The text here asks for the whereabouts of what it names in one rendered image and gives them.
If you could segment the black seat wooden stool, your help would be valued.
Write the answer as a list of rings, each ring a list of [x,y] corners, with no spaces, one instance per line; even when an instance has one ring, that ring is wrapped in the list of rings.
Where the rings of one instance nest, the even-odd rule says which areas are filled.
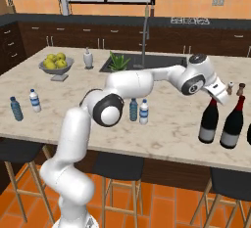
[[[106,211],[120,212],[133,216],[134,228],[138,228],[137,210],[143,214],[141,176],[144,158],[100,152],[92,168],[92,173],[102,178],[102,228],[105,228]],[[133,210],[114,207],[113,189],[128,188],[132,192]]]
[[[238,208],[240,208],[242,215],[243,228],[251,228],[251,206],[248,213],[245,214],[242,202],[251,203],[251,173],[211,167],[210,179],[190,220],[190,224],[194,223],[202,205],[204,205],[206,208],[206,221],[203,228],[209,228],[216,207],[218,205],[229,205],[232,207],[232,211],[226,223],[226,228],[230,228]]]
[[[51,207],[44,192],[46,184],[41,182],[38,170],[34,162],[36,156],[40,151],[44,153],[44,156],[47,159],[51,158],[49,150],[45,144],[17,139],[4,139],[0,142],[0,160],[3,161],[6,166],[24,222],[27,222],[27,218],[25,215],[25,208],[21,199],[21,195],[41,198],[44,201],[50,221],[52,223],[55,223]],[[15,177],[12,167],[13,163],[25,164],[25,169],[18,178]],[[34,180],[37,192],[26,191],[18,188],[18,182],[28,170],[30,171],[31,176]]]

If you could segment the white soap dispenser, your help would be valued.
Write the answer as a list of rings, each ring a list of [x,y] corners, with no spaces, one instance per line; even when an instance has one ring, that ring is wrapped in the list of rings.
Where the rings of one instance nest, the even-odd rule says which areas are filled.
[[[85,67],[87,69],[92,69],[93,68],[93,56],[89,52],[88,48],[85,49],[85,53],[83,54],[83,60],[84,60],[84,63],[85,63]]]

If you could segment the dark sink basin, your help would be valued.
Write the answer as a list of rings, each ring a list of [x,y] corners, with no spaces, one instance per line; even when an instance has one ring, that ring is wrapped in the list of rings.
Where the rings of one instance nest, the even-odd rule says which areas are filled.
[[[116,53],[115,56],[123,56],[125,60],[129,60],[126,70],[136,70],[135,65],[142,63],[145,68],[166,68],[175,65],[187,67],[187,59],[184,56],[146,55],[145,59],[142,59],[141,54]]]

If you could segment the grey pedestal fruit bowl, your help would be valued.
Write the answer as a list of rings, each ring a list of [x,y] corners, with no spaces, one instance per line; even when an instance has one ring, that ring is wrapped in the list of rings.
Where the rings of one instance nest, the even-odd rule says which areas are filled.
[[[68,71],[75,62],[72,58],[66,58],[67,65],[64,68],[46,68],[42,62],[39,63],[38,67],[42,69],[45,73],[52,74],[52,81],[64,81],[69,75]]]

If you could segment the white grey countertop appliance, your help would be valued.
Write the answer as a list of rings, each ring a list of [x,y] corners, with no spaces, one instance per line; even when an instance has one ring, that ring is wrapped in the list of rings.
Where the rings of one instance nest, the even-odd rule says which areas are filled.
[[[71,0],[59,0],[60,13],[69,16],[72,13]]]

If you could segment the white plastic bottle blue label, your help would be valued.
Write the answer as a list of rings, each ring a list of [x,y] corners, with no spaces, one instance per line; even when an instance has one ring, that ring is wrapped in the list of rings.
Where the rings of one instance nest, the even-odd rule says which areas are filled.
[[[34,111],[36,113],[39,113],[41,111],[39,97],[38,97],[38,94],[33,89],[30,90],[29,99],[30,99],[30,102]]]
[[[140,105],[139,108],[139,122],[141,124],[146,124],[148,122],[148,104],[147,100],[143,99],[142,104]]]

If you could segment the blue plastic water bottle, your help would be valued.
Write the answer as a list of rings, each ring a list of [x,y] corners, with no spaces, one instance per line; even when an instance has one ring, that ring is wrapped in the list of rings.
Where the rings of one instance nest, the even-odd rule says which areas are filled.
[[[129,103],[129,119],[137,121],[137,102],[135,98],[132,98]]]
[[[16,100],[14,96],[12,96],[10,100],[11,100],[11,109],[14,114],[15,120],[22,121],[24,119],[24,116],[19,102]]]

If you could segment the dark brown drawer cabinet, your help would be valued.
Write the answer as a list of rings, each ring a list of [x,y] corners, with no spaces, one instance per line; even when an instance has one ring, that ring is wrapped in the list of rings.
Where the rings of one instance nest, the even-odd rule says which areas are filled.
[[[0,26],[0,75],[25,59],[25,48],[18,24]]]

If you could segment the hob with white rings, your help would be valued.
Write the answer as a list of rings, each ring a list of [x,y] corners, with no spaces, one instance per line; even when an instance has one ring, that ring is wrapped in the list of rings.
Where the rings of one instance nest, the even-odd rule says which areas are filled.
[[[210,20],[207,18],[183,18],[183,17],[171,17],[172,24],[197,24],[208,25]]]

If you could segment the green potted plant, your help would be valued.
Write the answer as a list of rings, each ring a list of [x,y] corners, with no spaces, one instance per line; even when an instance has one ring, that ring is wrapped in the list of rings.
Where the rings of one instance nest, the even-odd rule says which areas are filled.
[[[113,52],[110,53],[111,64],[109,65],[109,69],[111,71],[121,71],[126,70],[127,63],[129,59],[125,59],[124,55],[116,56]]]

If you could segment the dark-topped pepper shaker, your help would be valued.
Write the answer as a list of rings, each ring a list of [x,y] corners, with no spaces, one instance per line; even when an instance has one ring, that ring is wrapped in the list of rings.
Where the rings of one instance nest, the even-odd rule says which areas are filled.
[[[236,95],[237,96],[243,95],[244,88],[245,88],[245,83],[239,83],[239,88],[238,88],[238,90],[236,92]]]

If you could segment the dark wine bottle red cap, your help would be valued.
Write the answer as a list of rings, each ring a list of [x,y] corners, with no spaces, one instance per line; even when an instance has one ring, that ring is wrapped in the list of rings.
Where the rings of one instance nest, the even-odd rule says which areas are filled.
[[[218,120],[219,111],[217,101],[212,98],[201,118],[198,139],[202,143],[210,144],[214,141]]]
[[[220,140],[220,144],[226,149],[233,149],[237,144],[243,126],[244,101],[245,97],[241,95],[235,108],[226,118]]]

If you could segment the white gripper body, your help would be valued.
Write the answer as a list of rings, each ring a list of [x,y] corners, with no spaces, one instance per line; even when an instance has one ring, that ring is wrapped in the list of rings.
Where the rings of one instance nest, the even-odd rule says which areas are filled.
[[[225,105],[228,101],[226,86],[217,78],[213,83],[206,86],[207,92],[220,104]]]

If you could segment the dark brown base cupboard run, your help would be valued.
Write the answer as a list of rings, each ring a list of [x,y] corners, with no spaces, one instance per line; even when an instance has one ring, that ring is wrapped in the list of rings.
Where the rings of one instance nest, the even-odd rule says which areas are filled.
[[[251,58],[251,20],[209,20],[208,25],[197,25],[151,18],[145,51]],[[143,24],[143,18],[132,17],[27,15],[19,19],[30,55],[45,46],[141,51]]]

